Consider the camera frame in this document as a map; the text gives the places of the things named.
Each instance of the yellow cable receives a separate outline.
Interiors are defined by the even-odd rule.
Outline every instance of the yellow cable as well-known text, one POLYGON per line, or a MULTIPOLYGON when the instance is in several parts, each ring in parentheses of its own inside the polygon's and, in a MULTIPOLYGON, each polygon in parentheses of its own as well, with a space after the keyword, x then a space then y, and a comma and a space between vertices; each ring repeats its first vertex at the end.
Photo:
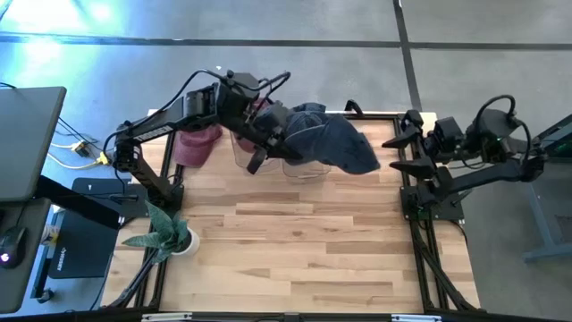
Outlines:
POLYGON ((96 162, 94 162, 94 163, 92 163, 92 164, 89 164, 89 165, 71 166, 71 165, 66 165, 66 164, 62 163, 62 161, 60 161, 60 160, 58 160, 56 157, 52 156, 52 154, 49 153, 49 152, 47 153, 47 156, 48 156, 48 157, 51 157, 52 160, 54 160, 58 165, 61 165, 61 166, 63 166, 64 168, 68 168, 68 169, 72 169, 72 170, 87 169, 87 168, 90 168, 90 167, 92 167, 92 166, 98 165, 98 162, 96 161, 96 162))
POLYGON ((63 145, 59 145, 59 144, 55 144, 55 143, 50 143, 50 145, 52 147, 56 147, 56 148, 73 148, 73 145, 63 146, 63 145))

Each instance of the plant leaf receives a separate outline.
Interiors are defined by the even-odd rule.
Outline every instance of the plant leaf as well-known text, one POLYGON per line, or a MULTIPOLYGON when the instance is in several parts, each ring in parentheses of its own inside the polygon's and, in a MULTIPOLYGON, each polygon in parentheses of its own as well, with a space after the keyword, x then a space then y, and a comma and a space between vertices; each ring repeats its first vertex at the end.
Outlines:
POLYGON ((175 233, 172 228, 172 220, 163 210, 156 207, 149 201, 145 200, 147 209, 149 210, 149 217, 151 217, 151 224, 161 236, 161 240, 168 241, 175 233))
POLYGON ((159 233, 157 232, 148 233, 142 236, 133 236, 128 240, 122 242, 122 244, 133 247, 151 247, 151 248, 161 247, 159 233))
POLYGON ((176 232, 177 232, 177 243, 182 244, 185 238, 187 238, 187 236, 189 235, 189 231, 187 230, 186 220, 180 220, 179 222, 177 222, 176 232))
POLYGON ((171 251, 169 250, 159 250, 156 255, 151 259, 151 262, 154 264, 161 263, 162 261, 166 260, 170 255, 171 251))

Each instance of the wooden table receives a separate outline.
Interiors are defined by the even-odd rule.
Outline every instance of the wooden table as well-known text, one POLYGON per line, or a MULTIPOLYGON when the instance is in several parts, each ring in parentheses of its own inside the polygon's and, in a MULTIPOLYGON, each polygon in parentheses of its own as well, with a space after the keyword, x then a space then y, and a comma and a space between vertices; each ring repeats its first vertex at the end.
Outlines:
MULTIPOLYGON (((423 115, 425 131, 432 129, 435 114, 423 115)), ((397 150, 381 148, 394 136, 392 123, 353 123, 375 147, 382 168, 358 176, 332 168, 322 180, 303 183, 281 167, 246 174, 234 163, 225 130, 207 163, 184 171, 181 211, 201 246, 194 258, 169 258, 161 310, 422 312, 411 234, 401 214, 401 176, 389 168, 397 150)), ((157 172, 164 143, 144 147, 157 172)), ((121 230, 104 305, 117 298, 143 258, 143 250, 121 242, 146 233, 148 225, 138 219, 121 230)), ((443 269, 478 307, 463 235, 448 222, 436 222, 435 233, 443 269)), ((436 302, 434 278, 427 279, 436 302)))

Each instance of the concrete floor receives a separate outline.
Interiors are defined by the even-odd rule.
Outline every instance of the concrete floor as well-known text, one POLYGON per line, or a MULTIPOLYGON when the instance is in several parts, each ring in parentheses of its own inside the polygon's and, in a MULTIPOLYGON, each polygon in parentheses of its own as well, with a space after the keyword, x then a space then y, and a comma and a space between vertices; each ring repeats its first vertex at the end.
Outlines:
MULTIPOLYGON (((572 43, 567 0, 402 0, 408 38, 417 42, 572 43)), ((392 0, 13 0, 1 32, 129 38, 399 41, 392 0)), ((117 124, 161 106, 197 68, 292 78, 274 97, 340 109, 411 107, 400 48, 184 47, 60 45, 49 39, 0 43, 0 80, 20 87, 65 86, 62 118, 102 140, 117 124)), ((411 51, 424 111, 454 116, 461 128, 488 98, 509 93, 533 135, 572 112, 572 51, 411 51)), ((193 82, 189 89, 212 80, 193 82)), ((55 136, 54 142, 71 140, 55 136)), ((83 160, 54 150, 65 162, 83 160)), ((69 171, 46 161, 44 174, 71 186, 76 177, 111 177, 107 168, 69 171)), ((521 184, 495 183, 463 202, 469 251, 484 309, 572 320, 572 259, 525 264, 540 246, 521 184)), ((55 281, 57 297, 26 301, 16 315, 88 309, 101 279, 55 281)))

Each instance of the computer mouse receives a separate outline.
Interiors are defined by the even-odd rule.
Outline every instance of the computer mouse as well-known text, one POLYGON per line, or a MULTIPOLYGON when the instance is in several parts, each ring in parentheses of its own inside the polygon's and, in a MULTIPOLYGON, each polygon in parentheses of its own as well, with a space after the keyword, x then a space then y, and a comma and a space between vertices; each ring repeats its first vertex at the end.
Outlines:
POLYGON ((14 226, 0 234, 0 267, 15 268, 24 259, 26 227, 14 226))

